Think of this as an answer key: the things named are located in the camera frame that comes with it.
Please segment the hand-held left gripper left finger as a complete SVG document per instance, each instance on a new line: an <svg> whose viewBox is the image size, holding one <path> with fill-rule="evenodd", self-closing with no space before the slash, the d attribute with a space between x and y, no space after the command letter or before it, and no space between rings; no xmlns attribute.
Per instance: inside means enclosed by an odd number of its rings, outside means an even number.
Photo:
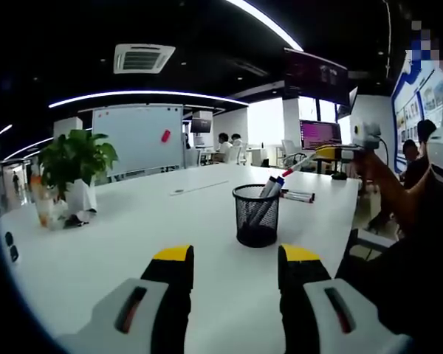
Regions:
<svg viewBox="0 0 443 354"><path fill-rule="evenodd" d="M59 344L67 353L183 353L193 289L192 245L156 253L140 278L105 295Z"/></svg>

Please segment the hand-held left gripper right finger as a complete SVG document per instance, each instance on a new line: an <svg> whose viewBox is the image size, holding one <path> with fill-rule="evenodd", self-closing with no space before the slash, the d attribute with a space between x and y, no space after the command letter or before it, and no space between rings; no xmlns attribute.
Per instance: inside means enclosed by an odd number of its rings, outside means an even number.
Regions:
<svg viewBox="0 0 443 354"><path fill-rule="evenodd" d="M286 353L409 353L413 340L381 323L377 307L320 257L300 246L278 247L278 288Z"/></svg>

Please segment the person's right hand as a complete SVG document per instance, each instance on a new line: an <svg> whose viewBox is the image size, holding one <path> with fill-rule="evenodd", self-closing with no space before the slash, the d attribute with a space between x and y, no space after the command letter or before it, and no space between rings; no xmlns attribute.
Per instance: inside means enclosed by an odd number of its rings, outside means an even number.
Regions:
<svg viewBox="0 0 443 354"><path fill-rule="evenodd" d="M368 150L354 152L353 165L357 175L365 180L374 180L376 154Z"/></svg>

